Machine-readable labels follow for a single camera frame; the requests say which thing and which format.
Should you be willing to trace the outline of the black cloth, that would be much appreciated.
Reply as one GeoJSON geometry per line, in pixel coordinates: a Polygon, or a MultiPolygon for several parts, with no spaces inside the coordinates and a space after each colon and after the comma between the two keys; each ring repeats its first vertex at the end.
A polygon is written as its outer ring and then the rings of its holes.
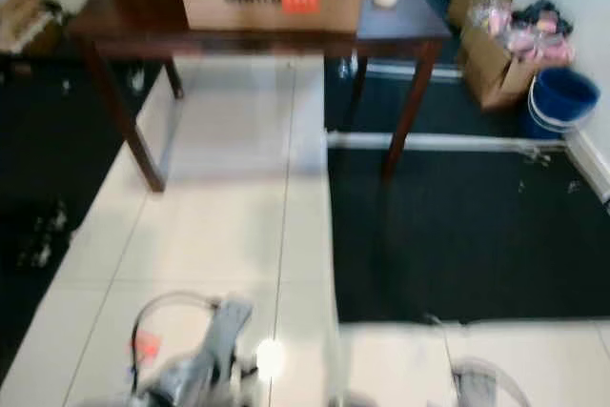
{"type": "Polygon", "coordinates": [[[537,0],[522,10],[513,11],[513,24],[544,35],[567,37],[574,32],[574,25],[563,18],[561,11],[550,0],[537,0]]]}

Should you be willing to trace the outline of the small brown cardboard box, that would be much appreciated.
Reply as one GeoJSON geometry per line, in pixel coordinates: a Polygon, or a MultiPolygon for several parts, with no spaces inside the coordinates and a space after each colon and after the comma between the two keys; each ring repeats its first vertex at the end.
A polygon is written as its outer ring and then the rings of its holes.
{"type": "Polygon", "coordinates": [[[0,53],[54,53],[64,35],[62,13],[55,0],[5,0],[0,8],[0,53]]]}

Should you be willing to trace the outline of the black floor mat with debris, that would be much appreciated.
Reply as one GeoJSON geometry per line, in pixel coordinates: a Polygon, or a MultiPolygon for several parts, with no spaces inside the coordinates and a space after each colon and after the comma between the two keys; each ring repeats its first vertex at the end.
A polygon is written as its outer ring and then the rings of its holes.
{"type": "Polygon", "coordinates": [[[123,146],[86,63],[3,54],[0,377],[123,146]]]}

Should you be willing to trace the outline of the blue bucket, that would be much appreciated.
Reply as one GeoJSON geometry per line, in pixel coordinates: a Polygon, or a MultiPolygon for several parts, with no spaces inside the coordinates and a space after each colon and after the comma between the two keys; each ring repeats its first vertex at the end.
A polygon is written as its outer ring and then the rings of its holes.
{"type": "Polygon", "coordinates": [[[600,94],[597,84],[575,69],[541,69],[524,98],[521,131],[527,138],[559,140],[587,118],[600,94]]]}

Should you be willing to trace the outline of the pink packets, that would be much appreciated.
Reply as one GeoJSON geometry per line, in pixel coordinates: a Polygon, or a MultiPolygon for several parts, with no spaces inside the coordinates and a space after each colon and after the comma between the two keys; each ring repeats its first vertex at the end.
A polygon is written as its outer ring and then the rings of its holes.
{"type": "Polygon", "coordinates": [[[469,24],[487,32],[496,44],[518,60],[562,60],[574,58],[568,37],[544,35],[513,24],[515,8],[506,0],[485,0],[469,14],[469,24]]]}

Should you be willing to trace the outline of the open cardboard box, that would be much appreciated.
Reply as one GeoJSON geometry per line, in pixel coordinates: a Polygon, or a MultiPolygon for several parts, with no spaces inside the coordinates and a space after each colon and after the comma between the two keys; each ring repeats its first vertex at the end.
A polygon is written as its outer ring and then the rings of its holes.
{"type": "MultiPolygon", "coordinates": [[[[469,24],[469,14],[485,0],[450,0],[446,19],[460,32],[458,62],[463,79],[483,111],[514,108],[530,89],[541,69],[567,67],[562,60],[518,60],[502,49],[487,32],[469,24]]],[[[513,5],[514,0],[506,0],[513,5]]]]}

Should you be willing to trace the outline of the large black floor mat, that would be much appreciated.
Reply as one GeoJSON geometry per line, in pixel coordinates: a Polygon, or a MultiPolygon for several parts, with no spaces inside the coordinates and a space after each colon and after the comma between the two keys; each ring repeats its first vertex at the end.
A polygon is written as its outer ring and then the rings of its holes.
{"type": "Polygon", "coordinates": [[[610,210],[561,152],[331,150],[338,319],[610,318],[610,210]]]}

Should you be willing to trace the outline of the dark wooden table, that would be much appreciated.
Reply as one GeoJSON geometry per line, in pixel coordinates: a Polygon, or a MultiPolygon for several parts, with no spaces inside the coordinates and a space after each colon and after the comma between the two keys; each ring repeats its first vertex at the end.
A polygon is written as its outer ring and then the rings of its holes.
{"type": "Polygon", "coordinates": [[[164,64],[175,97],[184,91],[172,60],[175,57],[241,54],[308,54],[357,58],[353,88],[354,107],[360,103],[363,80],[372,57],[410,57],[416,62],[405,105],[391,145],[380,164],[380,180],[394,179],[424,93],[445,41],[448,25],[424,0],[400,0],[391,10],[362,8],[354,32],[329,31],[222,31],[189,28],[182,0],[87,0],[67,29],[84,59],[100,101],[136,166],[153,193],[166,188],[165,173],[150,157],[135,114],[127,110],[108,59],[152,60],[164,64]]]}

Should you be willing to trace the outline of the narrow black floor mat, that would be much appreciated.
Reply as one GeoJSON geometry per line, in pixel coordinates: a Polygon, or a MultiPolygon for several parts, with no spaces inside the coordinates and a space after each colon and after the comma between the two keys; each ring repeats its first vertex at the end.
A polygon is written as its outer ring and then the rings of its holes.
{"type": "MultiPolygon", "coordinates": [[[[413,87],[414,60],[371,59],[360,102],[353,105],[357,59],[324,58],[324,129],[392,133],[413,87]]],[[[484,112],[455,64],[439,60],[424,90],[413,132],[520,137],[519,112],[484,112]]]]}

